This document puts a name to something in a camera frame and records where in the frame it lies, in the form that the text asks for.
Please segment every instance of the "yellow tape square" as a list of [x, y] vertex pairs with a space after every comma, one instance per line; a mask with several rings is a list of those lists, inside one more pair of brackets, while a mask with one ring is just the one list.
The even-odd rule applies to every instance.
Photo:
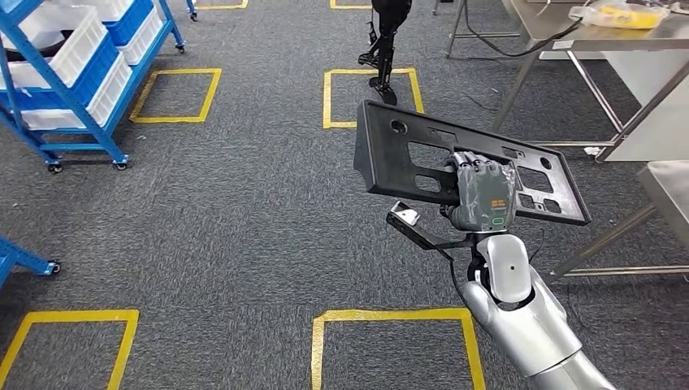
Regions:
[[418, 321], [418, 320], [460, 320], [464, 333], [466, 355], [471, 370], [471, 381], [474, 390], [485, 390], [483, 368], [479, 355], [479, 344], [476, 342], [474, 323], [471, 313], [465, 307], [449, 307], [443, 309], [426, 310], [328, 310], [314, 319], [314, 329], [311, 336], [311, 390], [321, 390], [323, 384], [323, 347], [325, 323], [332, 321]]
[[235, 4], [233, 6], [195, 6], [197, 10], [205, 10], [205, 11], [212, 11], [212, 10], [239, 10], [242, 8], [246, 8], [247, 4], [249, 4], [249, 0], [241, 0], [241, 4]]
[[370, 10], [371, 5], [367, 6], [338, 6], [337, 0], [330, 0], [330, 8], [333, 10]]
[[5, 357], [0, 363], [0, 388], [5, 384], [12, 364], [15, 362], [24, 339], [28, 335], [28, 329], [34, 323], [86, 323], [124, 321], [124, 334], [119, 344], [119, 352], [115, 359], [115, 365], [110, 374], [107, 390], [117, 390], [124, 375], [124, 367], [127, 365], [129, 352], [132, 350], [134, 333], [139, 322], [139, 310], [77, 310], [77, 311], [32, 311], [26, 314], [19, 325], [15, 338], [7, 349]]
[[[421, 99], [421, 89], [418, 87], [418, 77], [416, 69], [412, 67], [403, 67], [392, 69], [394, 74], [409, 75], [409, 82], [411, 83], [411, 92], [414, 96], [414, 105], [416, 111], [423, 114], [423, 101]], [[377, 75], [376, 69], [332, 69], [326, 71], [323, 75], [323, 128], [355, 128], [357, 121], [352, 122], [337, 122], [332, 120], [332, 75]]]
[[[149, 96], [151, 88], [155, 83], [155, 79], [158, 75], [199, 75], [210, 73], [213, 77], [210, 79], [210, 85], [208, 86], [208, 91], [206, 92], [206, 98], [203, 99], [203, 104], [201, 105], [201, 111], [198, 116], [139, 116], [141, 113], [141, 108], [143, 108], [146, 98]], [[210, 110], [210, 104], [213, 102], [213, 96], [215, 96], [215, 90], [218, 88], [218, 83], [220, 81], [220, 75], [223, 70], [218, 67], [209, 67], [202, 69], [162, 69], [159, 71], [152, 71], [148, 81], [144, 85], [144, 89], [141, 91], [141, 96], [139, 100], [136, 101], [132, 113], [129, 115], [129, 120], [137, 124], [176, 124], [181, 122], [205, 122], [206, 116], [208, 116], [208, 111]]]

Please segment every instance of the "blue metal shelf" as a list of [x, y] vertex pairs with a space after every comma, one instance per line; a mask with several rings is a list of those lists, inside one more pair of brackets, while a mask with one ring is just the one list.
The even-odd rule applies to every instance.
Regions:
[[[74, 111], [75, 116], [85, 125], [85, 128], [57, 128], [52, 130], [29, 130], [26, 123], [22, 120], [21, 110], [15, 109], [17, 104], [16, 91], [8, 89], [7, 95], [10, 102], [10, 110], [0, 105], [0, 122], [9, 125], [15, 133], [29, 146], [34, 149], [39, 156], [41, 156], [46, 164], [49, 166], [58, 166], [60, 157], [55, 153], [58, 151], [86, 151], [86, 150], [102, 150], [107, 152], [112, 157], [112, 162], [115, 164], [126, 164], [128, 156], [124, 154], [119, 147], [112, 140], [112, 133], [115, 131], [117, 124], [122, 119], [122, 115], [126, 111], [129, 102], [136, 93], [139, 84], [143, 81], [147, 71], [150, 68], [156, 54], [160, 51], [161, 46], [165, 42], [168, 33], [172, 33], [175, 37], [176, 48], [184, 53], [184, 40], [180, 35], [179, 30], [175, 24], [170, 8], [167, 6], [165, 0], [158, 0], [160, 9], [165, 15], [166, 19], [163, 21], [162, 28], [155, 37], [144, 58], [140, 63], [132, 67], [132, 75], [124, 88], [124, 91], [119, 97], [115, 108], [110, 113], [106, 124], [101, 128], [91, 114], [86, 110], [86, 106], [80, 102], [72, 93], [72, 91], [62, 82], [62, 80], [50, 68], [46, 60], [31, 45], [24, 33], [19, 29], [18, 22], [16, 22], [17, 15], [22, 15], [22, 19], [31, 13], [40, 0], [0, 0], [3, 10], [6, 10], [6, 4], [14, 4], [14, 8], [8, 14], [0, 10], [0, 30], [2, 30], [7, 37], [9, 37], [17, 50], [30, 62], [38, 71], [38, 73], [48, 82], [55, 93], [64, 100], [66, 106]], [[7, 65], [7, 57], [2, 49], [0, 42], [0, 68], [2, 69], [2, 77], [5, 80], [5, 85], [13, 85], [9, 67]], [[93, 136], [96, 142], [92, 143], [49, 143], [43, 140], [45, 134], [89, 134]]]
[[43, 0], [2, 0], [0, 7], [17, 24], [33, 12]]
[[0, 286], [5, 282], [13, 266], [28, 268], [38, 275], [50, 275], [59, 271], [57, 262], [47, 262], [0, 236]]
[[[155, 59], [155, 56], [158, 54], [160, 51], [160, 48], [163, 46], [163, 43], [165, 43], [165, 39], [167, 38], [167, 34], [172, 31], [172, 29], [175, 27], [174, 23], [172, 23], [170, 20], [167, 20], [163, 22], [162, 28], [160, 29], [160, 32], [158, 35], [155, 37], [153, 44], [151, 44], [150, 48], [144, 54], [144, 57], [141, 59], [141, 62], [138, 65], [135, 65], [132, 67], [132, 76], [129, 77], [129, 81], [127, 82], [127, 85], [124, 87], [124, 91], [122, 92], [122, 96], [119, 97], [119, 100], [117, 101], [117, 104], [115, 104], [115, 108], [112, 111], [112, 114], [110, 114], [110, 118], [108, 118], [105, 126], [103, 126], [103, 132], [107, 135], [111, 135], [115, 129], [117, 128], [117, 124], [119, 121], [122, 119], [122, 115], [124, 112], [127, 110], [127, 107], [129, 106], [129, 102], [132, 100], [132, 97], [134, 94], [137, 92], [139, 89], [139, 85], [141, 82], [144, 80], [145, 75], [148, 73], [151, 63], [153, 63], [153, 60]], [[38, 134], [90, 134], [91, 132], [87, 128], [55, 128], [51, 130], [33, 130], [32, 132], [38, 133]], [[69, 150], [69, 149], [63, 149], [58, 147], [57, 149], [54, 149], [56, 145], [60, 144], [46, 144], [45, 148], [41, 148], [42, 150]]]

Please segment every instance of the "white plastic bin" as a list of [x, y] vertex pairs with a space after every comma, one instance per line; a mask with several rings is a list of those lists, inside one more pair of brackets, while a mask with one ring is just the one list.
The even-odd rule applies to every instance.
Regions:
[[125, 46], [117, 46], [117, 49], [124, 53], [129, 65], [137, 65], [144, 58], [144, 54], [153, 44], [161, 28], [163, 28], [163, 22], [154, 8], [146, 16], [132, 40]]
[[102, 22], [116, 22], [127, 12], [133, 0], [53, 0], [53, 3], [65, 6], [96, 7], [98, 18]]
[[[107, 30], [98, 20], [96, 9], [91, 6], [70, 8], [69, 15], [73, 20], [79, 21], [78, 27], [60, 48], [60, 51], [48, 60], [48, 64], [67, 87], [72, 87], [100, 45]], [[9, 65], [15, 86], [50, 88], [48, 82], [38, 74], [32, 64], [22, 62], [10, 63]], [[7, 89], [4, 80], [0, 80], [0, 89]]]
[[[110, 118], [131, 76], [132, 69], [124, 60], [124, 55], [120, 53], [89, 106], [86, 107], [99, 126], [105, 125]], [[22, 111], [22, 117], [32, 130], [85, 128], [72, 110], [28, 110]]]

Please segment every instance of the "storage crate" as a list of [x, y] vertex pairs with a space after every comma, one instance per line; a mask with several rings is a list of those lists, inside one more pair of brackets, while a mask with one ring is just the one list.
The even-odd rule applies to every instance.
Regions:
[[132, 40], [126, 46], [117, 47], [124, 53], [124, 58], [127, 59], [129, 65], [137, 65], [144, 58], [161, 28], [163, 28], [163, 22], [158, 17], [158, 12], [151, 10]]
[[[105, 80], [86, 107], [99, 126], [105, 125], [110, 118], [131, 76], [132, 69], [124, 61], [124, 54], [118, 54]], [[27, 110], [22, 111], [22, 116], [32, 130], [85, 128], [72, 110]]]
[[134, 0], [53, 0], [53, 3], [64, 6], [96, 7], [98, 18], [102, 22], [116, 22], [124, 16]]
[[[95, 8], [81, 8], [80, 13], [84, 14], [84, 17], [79, 26], [65, 41], [60, 51], [48, 61], [50, 67], [67, 87], [74, 85], [107, 33], [105, 27], [98, 20]], [[48, 82], [38, 74], [31, 63], [10, 63], [9, 66], [15, 87], [50, 88]], [[7, 89], [5, 80], [0, 79], [0, 89]]]
[[104, 22], [103, 24], [110, 31], [115, 46], [127, 45], [152, 9], [151, 0], [134, 0], [120, 20]]
[[[74, 85], [70, 87], [71, 93], [84, 106], [88, 106], [96, 91], [111, 69], [118, 50], [112, 43], [110, 35], [106, 32], [101, 44], [93, 53], [89, 62], [81, 71]], [[24, 110], [59, 109], [68, 108], [67, 103], [53, 90], [29, 87], [15, 89], [17, 104]], [[7, 90], [0, 90], [0, 102], [10, 107], [10, 98]]]

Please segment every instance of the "robot finger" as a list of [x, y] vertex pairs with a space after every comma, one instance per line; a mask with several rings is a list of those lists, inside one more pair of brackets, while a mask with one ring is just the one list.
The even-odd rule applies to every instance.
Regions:
[[457, 168], [464, 167], [471, 164], [471, 160], [467, 159], [464, 152], [453, 153], [454, 162], [457, 164]]
[[476, 154], [476, 160], [481, 162], [481, 163], [484, 163], [484, 164], [488, 164], [489, 162], [492, 161], [490, 158], [487, 158], [486, 156], [484, 156], [482, 154]]
[[443, 161], [443, 171], [450, 173], [457, 171], [457, 162], [452, 157], [446, 158]]
[[467, 162], [470, 164], [476, 164], [477, 158], [476, 154], [474, 152], [461, 152], [464, 154], [464, 157], [466, 158]]

